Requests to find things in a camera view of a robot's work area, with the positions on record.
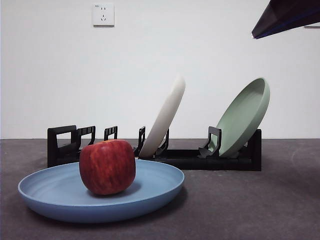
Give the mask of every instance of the red apple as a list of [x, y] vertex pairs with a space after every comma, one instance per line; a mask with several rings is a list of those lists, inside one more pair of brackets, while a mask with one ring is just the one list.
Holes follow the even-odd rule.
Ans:
[[79, 170], [83, 184], [94, 194], [119, 193], [136, 177], [134, 151], [120, 139], [88, 145], [81, 150]]

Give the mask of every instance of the gray table surface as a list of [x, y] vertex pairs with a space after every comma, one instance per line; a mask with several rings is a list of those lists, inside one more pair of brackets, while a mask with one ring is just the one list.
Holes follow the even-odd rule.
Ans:
[[[205, 141], [170, 145], [196, 148]], [[17, 185], [46, 167], [47, 141], [1, 140], [0, 146], [2, 240], [320, 239], [320, 139], [264, 139], [261, 172], [184, 170], [181, 192], [165, 207], [102, 224], [64, 223], [29, 210]]]

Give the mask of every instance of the dish rack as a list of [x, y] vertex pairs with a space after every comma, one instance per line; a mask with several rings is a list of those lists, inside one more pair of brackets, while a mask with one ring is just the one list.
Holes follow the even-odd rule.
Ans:
[[[70, 143], [58, 146], [57, 135], [71, 133]], [[81, 152], [82, 136], [91, 134], [88, 145], [94, 144], [96, 127], [89, 126], [77, 128], [76, 125], [48, 128], [47, 130], [47, 167], [54, 167], [67, 163], [79, 161]], [[118, 138], [118, 127], [113, 126], [104, 130], [104, 141]], [[212, 135], [216, 136], [217, 143], [213, 151], [209, 150]], [[149, 161], [156, 161], [175, 166], [181, 170], [237, 170], [237, 171], [261, 171], [262, 169], [262, 135], [257, 129], [246, 145], [238, 152], [235, 158], [219, 156], [223, 132], [213, 126], [208, 127], [207, 143], [198, 149], [170, 149], [169, 129], [167, 130], [163, 144], [149, 158], [141, 158]], [[139, 153], [146, 139], [146, 127], [138, 131], [138, 144], [133, 148], [134, 156]]]

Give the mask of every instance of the electrical outlet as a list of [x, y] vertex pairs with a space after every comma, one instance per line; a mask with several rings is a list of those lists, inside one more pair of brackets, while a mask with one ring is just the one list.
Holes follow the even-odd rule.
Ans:
[[113, 3], [95, 4], [92, 6], [93, 26], [114, 26], [115, 6]]

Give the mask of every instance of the plastic plate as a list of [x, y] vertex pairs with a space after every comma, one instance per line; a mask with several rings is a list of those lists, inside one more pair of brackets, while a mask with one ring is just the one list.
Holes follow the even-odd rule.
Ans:
[[129, 188], [97, 196], [82, 183], [79, 163], [37, 171], [18, 184], [26, 205], [45, 217], [71, 223], [105, 223], [153, 212], [181, 190], [184, 173], [168, 164], [136, 160], [136, 176]]

